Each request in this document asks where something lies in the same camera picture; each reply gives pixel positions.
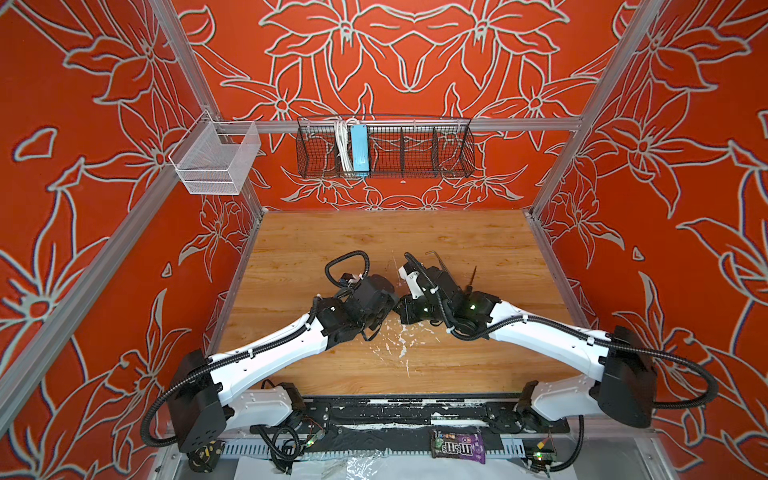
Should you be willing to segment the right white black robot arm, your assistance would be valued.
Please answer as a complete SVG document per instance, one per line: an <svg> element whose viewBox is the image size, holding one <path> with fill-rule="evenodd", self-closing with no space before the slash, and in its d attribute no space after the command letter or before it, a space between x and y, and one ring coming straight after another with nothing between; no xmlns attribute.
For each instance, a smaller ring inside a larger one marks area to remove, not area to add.
<svg viewBox="0 0 768 480"><path fill-rule="evenodd" d="M464 342L493 340L526 348L576 370L574 377L531 381L518 409L537 421L604 414L626 426L645 429L657 410L686 410L712 402L716 378L703 366L678 355L643 347L632 331L580 328L535 315L497 296L461 288L443 264L424 266L413 254L399 276L409 293L399 310L404 324L429 321L445 326ZM691 399L657 399L656 362L677 364L699 376L705 390Z"/></svg>

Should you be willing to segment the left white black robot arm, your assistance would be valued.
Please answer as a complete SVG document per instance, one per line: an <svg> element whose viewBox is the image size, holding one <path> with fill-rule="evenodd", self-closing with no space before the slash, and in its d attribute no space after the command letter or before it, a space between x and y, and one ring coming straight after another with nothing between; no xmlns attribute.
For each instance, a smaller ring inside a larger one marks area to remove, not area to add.
<svg viewBox="0 0 768 480"><path fill-rule="evenodd" d="M187 354L171 384L151 404L140 424L140 438L153 448L175 445L190 453L248 419L236 400L261 380L305 358L357 337L370 341L400 301L394 285L370 271L368 254L354 250L328 268L360 257L363 271L330 281L334 295L313 298L310 309L288 326L224 353Z"/></svg>

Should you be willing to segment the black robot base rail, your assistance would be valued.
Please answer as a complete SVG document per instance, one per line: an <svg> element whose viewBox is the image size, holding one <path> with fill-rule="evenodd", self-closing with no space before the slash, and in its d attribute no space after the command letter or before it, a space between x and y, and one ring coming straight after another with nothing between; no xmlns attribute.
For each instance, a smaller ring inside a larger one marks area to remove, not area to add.
<svg viewBox="0 0 768 480"><path fill-rule="evenodd" d="M489 451L510 453L504 441L525 446L551 436L568 438L565 420L533 425L516 411L517 393L309 396L303 412L287 424L303 440L315 439L311 453L389 451L422 454L435 430L479 433Z"/></svg>

